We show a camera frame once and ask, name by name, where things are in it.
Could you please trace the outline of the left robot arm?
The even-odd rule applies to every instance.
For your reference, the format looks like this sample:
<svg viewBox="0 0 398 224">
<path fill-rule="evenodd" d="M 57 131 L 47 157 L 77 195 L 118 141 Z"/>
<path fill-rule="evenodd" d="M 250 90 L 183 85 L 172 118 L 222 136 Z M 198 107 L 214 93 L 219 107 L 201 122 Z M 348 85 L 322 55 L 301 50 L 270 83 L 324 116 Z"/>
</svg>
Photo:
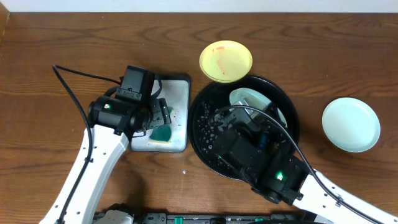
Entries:
<svg viewBox="0 0 398 224">
<path fill-rule="evenodd" d="M 148 103 L 101 96 L 89 107 L 91 123 L 73 167 L 42 223 L 91 223 L 105 185 L 133 134 L 170 124 L 165 98 Z"/>
</svg>

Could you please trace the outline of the yellow plate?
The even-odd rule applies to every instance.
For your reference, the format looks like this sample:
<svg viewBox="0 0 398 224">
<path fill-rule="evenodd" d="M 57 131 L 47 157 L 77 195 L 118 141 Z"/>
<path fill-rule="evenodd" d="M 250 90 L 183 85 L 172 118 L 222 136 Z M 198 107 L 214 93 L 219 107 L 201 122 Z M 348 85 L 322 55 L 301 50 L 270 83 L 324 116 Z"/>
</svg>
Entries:
<svg viewBox="0 0 398 224">
<path fill-rule="evenodd" d="M 203 49 L 199 66 L 211 80 L 232 83 L 249 73 L 252 68 L 252 54 L 239 42 L 220 40 Z"/>
</svg>

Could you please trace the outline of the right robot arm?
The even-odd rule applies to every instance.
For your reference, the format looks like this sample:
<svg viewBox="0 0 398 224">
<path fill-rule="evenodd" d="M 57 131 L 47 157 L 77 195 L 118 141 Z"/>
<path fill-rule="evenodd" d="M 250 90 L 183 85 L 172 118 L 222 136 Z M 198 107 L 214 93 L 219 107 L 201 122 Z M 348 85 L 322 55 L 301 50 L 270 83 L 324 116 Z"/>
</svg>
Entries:
<svg viewBox="0 0 398 224">
<path fill-rule="evenodd" d="M 332 223 L 397 223 L 397 217 L 343 190 L 315 170 L 289 134 L 275 106 L 256 109 L 232 105 L 208 118 L 218 128 L 213 151 L 254 193 L 278 204 L 285 202 Z"/>
</svg>

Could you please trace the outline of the green sponge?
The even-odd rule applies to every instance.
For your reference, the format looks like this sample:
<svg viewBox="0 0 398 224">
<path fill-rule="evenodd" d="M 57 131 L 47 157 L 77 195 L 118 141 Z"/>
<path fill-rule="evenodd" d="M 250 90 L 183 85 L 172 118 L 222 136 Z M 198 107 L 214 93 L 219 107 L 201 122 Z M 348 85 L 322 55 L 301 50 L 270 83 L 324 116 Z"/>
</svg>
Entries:
<svg viewBox="0 0 398 224">
<path fill-rule="evenodd" d="M 172 137 L 172 128 L 170 124 L 165 124 L 152 130 L 149 140 L 155 142 L 169 142 Z"/>
</svg>

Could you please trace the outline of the mint plate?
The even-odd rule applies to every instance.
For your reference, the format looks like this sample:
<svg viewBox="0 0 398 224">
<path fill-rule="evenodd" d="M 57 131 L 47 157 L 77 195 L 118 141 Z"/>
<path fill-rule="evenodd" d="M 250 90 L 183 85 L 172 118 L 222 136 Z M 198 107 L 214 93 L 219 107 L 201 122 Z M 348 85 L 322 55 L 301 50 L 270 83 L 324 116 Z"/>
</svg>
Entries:
<svg viewBox="0 0 398 224">
<path fill-rule="evenodd" d="M 262 93 L 259 93 L 258 91 L 255 91 L 253 89 L 238 88 L 236 90 L 233 90 L 229 94 L 229 102 L 231 105 L 247 105 L 263 110 L 266 108 L 266 106 L 268 106 L 271 103 L 271 100 L 268 99 L 266 96 L 264 96 Z M 257 115 L 259 115 L 259 113 L 256 111 L 249 109 L 245 110 L 251 116 L 252 119 L 254 119 Z M 287 121 L 284 115 L 278 108 L 277 112 L 280 120 L 284 123 L 285 127 L 287 128 Z"/>
<path fill-rule="evenodd" d="M 379 118 L 365 102 L 350 97 L 331 101 L 322 114 L 326 137 L 346 152 L 365 152 L 376 145 L 381 134 Z"/>
</svg>

